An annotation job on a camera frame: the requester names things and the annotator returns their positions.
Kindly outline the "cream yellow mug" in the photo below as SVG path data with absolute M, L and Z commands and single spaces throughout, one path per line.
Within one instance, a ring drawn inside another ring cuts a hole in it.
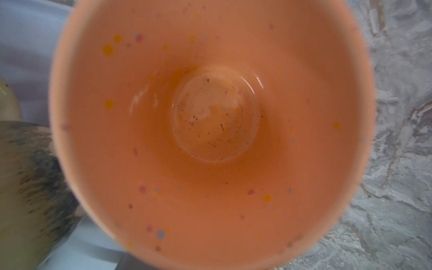
M 1 268 L 34 270 L 61 247 L 84 211 L 68 187 L 48 127 L 23 121 L 1 81 Z

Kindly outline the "peach pink mug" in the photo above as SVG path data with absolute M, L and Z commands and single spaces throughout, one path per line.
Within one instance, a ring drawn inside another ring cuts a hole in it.
M 66 180 L 162 270 L 266 270 L 344 213 L 375 94 L 346 1 L 79 1 L 49 118 Z

